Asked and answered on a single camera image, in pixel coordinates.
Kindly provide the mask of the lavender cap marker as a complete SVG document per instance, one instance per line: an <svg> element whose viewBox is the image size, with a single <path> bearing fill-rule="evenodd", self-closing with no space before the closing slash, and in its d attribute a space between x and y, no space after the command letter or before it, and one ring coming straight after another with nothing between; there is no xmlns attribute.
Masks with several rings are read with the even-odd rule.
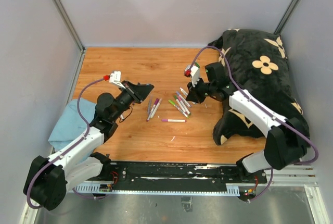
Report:
<svg viewBox="0 0 333 224"><path fill-rule="evenodd" d="M187 100L185 100L185 98L180 94L180 92L176 91L177 95L181 98L181 100L184 102L184 104L188 107L191 108L191 105L189 104L189 102Z"/></svg>

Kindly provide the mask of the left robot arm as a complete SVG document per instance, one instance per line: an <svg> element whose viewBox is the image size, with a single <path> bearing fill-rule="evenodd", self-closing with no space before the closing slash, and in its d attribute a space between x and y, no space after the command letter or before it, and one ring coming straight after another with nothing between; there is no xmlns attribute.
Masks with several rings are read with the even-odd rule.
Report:
<svg viewBox="0 0 333 224"><path fill-rule="evenodd" d="M94 118L74 141L48 157L31 162L23 192L32 209L53 210L66 194L87 179L106 180L111 175L111 160L93 150L115 133L116 120L133 104L142 103L154 89L152 84L114 82L121 91L117 97L102 93L97 98Z"/></svg>

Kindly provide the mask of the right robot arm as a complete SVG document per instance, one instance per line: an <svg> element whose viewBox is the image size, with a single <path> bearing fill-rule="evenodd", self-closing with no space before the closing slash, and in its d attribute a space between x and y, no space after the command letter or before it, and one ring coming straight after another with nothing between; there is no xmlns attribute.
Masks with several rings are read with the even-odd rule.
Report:
<svg viewBox="0 0 333 224"><path fill-rule="evenodd" d="M231 71L224 70L221 63L208 64L205 71L208 82L203 81L196 65L190 64L185 68L184 75L191 79L186 99L195 103L203 103L208 96L219 102L227 99L229 106L249 119L266 138L262 151L236 162L239 181L250 181L260 170L282 170L307 154L308 143L297 118L288 119L259 102L236 83Z"/></svg>

